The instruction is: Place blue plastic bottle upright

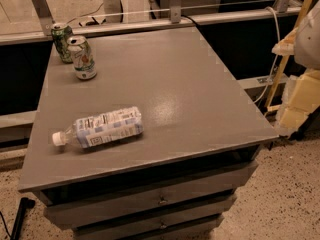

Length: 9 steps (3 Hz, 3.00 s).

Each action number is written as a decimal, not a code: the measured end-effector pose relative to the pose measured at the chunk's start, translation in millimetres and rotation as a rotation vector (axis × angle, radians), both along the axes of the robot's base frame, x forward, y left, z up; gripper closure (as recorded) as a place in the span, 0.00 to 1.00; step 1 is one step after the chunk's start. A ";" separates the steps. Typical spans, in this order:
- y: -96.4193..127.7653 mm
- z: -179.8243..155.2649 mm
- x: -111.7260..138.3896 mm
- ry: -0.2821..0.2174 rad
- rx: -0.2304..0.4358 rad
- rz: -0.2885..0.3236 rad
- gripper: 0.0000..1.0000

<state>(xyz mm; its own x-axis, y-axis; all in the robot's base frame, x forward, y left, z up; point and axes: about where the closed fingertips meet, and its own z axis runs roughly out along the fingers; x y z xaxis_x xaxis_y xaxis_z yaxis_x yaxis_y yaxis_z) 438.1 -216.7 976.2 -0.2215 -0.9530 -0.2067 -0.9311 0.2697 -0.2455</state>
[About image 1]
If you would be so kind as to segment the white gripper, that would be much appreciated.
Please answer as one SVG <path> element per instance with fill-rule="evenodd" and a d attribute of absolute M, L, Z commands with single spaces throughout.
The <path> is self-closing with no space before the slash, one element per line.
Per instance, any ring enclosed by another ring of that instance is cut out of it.
<path fill-rule="evenodd" d="M 294 28 L 274 45 L 272 52 L 287 56 L 294 54 L 297 29 Z M 286 82 L 282 103 L 276 114 L 275 130 L 280 136 L 296 132 L 320 106 L 320 71 L 307 69 L 299 77 L 291 75 Z"/>

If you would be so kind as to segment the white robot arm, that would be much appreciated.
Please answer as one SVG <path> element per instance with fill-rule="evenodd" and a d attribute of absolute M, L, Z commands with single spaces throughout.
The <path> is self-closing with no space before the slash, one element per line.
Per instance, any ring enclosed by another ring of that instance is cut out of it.
<path fill-rule="evenodd" d="M 299 77 L 290 76 L 287 80 L 276 114 L 275 130 L 280 136 L 289 137 L 320 106 L 320 1 L 272 52 L 292 55 L 297 64 L 306 68 Z"/>

